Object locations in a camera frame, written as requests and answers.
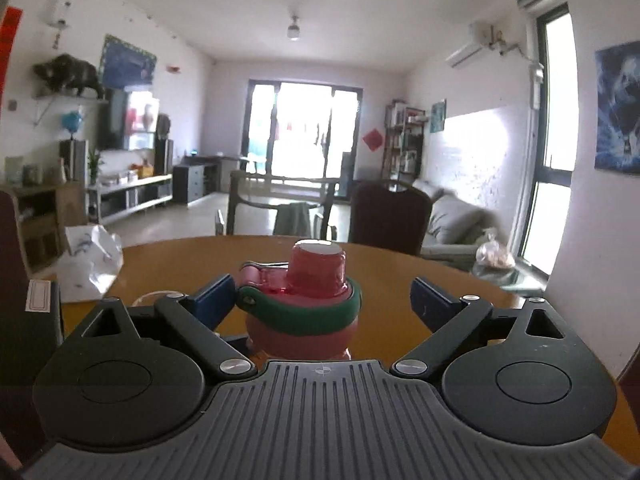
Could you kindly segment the plastic bag with food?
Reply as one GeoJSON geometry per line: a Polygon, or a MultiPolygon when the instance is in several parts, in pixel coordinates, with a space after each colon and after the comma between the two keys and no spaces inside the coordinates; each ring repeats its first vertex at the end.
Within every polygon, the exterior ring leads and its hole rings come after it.
{"type": "Polygon", "coordinates": [[[477,247],[475,260],[491,269],[508,270],[515,266],[512,252],[499,242],[496,228],[484,229],[483,243],[477,247]]]}

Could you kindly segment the glass side table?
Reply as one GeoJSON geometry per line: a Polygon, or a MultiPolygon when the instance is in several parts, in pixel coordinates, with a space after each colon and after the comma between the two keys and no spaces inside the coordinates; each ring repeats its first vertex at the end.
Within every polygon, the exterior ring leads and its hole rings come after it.
{"type": "Polygon", "coordinates": [[[547,284],[541,278],[524,266],[514,266],[511,269],[495,269],[475,263],[471,273],[480,280],[484,280],[501,288],[505,292],[524,298],[544,296],[547,284]]]}

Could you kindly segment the white plastic bag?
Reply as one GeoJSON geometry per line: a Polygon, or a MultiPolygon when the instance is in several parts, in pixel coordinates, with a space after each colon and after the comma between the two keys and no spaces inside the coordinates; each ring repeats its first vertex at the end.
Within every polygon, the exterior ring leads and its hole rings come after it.
{"type": "Polygon", "coordinates": [[[54,267],[62,303],[102,299],[124,263],[122,241],[99,224],[68,226],[65,236],[66,252],[54,267]]]}

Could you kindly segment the wooden side cabinet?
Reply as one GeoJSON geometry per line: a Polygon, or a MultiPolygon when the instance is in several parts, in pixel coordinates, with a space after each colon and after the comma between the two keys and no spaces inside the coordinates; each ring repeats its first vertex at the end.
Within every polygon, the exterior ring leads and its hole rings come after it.
{"type": "Polygon", "coordinates": [[[1,229],[15,232],[29,274],[52,266],[68,249],[66,228],[88,223],[86,192],[78,182],[2,185],[1,229]]]}

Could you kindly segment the dark chair behind table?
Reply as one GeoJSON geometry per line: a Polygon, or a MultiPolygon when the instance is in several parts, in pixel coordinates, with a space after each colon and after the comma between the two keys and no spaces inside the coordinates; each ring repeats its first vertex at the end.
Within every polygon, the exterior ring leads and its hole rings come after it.
{"type": "Polygon", "coordinates": [[[361,182],[350,199],[348,241],[417,256],[432,209],[430,196],[413,186],[391,191],[390,182],[361,182]]]}

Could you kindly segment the white tv bench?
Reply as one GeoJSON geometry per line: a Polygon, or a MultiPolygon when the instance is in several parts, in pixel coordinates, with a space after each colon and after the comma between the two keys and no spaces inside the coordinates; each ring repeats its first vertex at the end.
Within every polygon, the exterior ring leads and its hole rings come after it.
{"type": "Polygon", "coordinates": [[[138,179],[119,185],[93,185],[86,188],[88,220],[103,224],[128,218],[132,214],[172,200],[172,177],[138,179]]]}

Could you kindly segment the dark drawer cabinet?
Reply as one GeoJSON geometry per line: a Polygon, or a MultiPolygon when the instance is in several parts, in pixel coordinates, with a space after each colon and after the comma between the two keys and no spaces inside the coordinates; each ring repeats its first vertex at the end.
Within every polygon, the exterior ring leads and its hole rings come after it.
{"type": "Polygon", "coordinates": [[[245,169],[248,158],[242,155],[184,156],[172,168],[172,201],[189,205],[214,193],[228,193],[231,173],[245,169]]]}

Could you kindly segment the bookshelf with books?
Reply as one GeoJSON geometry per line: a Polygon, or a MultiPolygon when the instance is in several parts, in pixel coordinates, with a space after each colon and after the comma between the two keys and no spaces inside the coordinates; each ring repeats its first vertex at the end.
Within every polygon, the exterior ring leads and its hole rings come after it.
{"type": "Polygon", "coordinates": [[[413,182],[420,177],[427,124],[425,110],[401,100],[386,106],[383,180],[413,182]]]}

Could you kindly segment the blue globe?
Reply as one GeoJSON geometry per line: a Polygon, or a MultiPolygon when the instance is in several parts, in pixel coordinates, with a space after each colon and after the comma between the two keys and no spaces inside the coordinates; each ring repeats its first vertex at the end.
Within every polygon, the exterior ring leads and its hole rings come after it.
{"type": "Polygon", "coordinates": [[[81,130],[84,123],[84,113],[81,110],[72,110],[61,116],[61,126],[73,139],[81,130]]]}

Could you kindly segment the brown chair at right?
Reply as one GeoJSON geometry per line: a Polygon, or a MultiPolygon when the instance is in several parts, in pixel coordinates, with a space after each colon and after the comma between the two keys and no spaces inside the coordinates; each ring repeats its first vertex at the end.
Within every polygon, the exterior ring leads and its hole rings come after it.
{"type": "Polygon", "coordinates": [[[636,425],[640,425],[640,346],[618,378],[620,390],[623,391],[636,425]]]}

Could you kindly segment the television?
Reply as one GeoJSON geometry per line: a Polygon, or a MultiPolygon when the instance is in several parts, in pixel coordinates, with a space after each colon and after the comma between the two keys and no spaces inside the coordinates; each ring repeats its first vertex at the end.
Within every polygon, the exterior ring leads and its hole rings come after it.
{"type": "Polygon", "coordinates": [[[151,91],[105,90],[99,110],[96,147],[100,151],[154,148],[160,100],[151,91]]]}

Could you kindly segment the black animal figurine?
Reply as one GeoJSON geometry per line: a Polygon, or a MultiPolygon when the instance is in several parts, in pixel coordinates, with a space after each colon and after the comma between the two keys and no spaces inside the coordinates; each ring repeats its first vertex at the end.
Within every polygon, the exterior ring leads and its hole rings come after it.
{"type": "Polygon", "coordinates": [[[82,96],[89,88],[96,92],[99,100],[104,98],[104,88],[96,66],[67,53],[49,62],[34,64],[32,71],[53,93],[75,89],[77,95],[82,96]]]}

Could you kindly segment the blue anime poster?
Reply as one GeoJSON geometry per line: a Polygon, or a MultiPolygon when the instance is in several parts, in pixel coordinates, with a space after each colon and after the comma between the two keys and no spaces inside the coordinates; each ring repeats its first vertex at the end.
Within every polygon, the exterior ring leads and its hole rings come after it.
{"type": "Polygon", "coordinates": [[[596,52],[597,148],[594,168],[639,173],[639,43],[596,52]]]}

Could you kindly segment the ceiling lamp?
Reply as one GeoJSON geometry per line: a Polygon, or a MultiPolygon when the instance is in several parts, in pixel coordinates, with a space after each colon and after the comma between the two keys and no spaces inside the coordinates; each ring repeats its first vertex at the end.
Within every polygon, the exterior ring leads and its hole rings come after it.
{"type": "Polygon", "coordinates": [[[291,41],[298,41],[300,38],[299,17],[297,15],[292,16],[292,23],[288,25],[286,36],[291,41]]]}

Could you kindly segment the dark blue wall poster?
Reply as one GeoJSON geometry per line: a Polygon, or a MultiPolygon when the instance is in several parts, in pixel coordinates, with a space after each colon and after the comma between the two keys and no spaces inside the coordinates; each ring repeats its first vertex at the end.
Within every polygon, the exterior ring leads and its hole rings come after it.
{"type": "Polygon", "coordinates": [[[112,35],[106,35],[99,66],[100,81],[109,89],[151,87],[157,56],[112,35]]]}

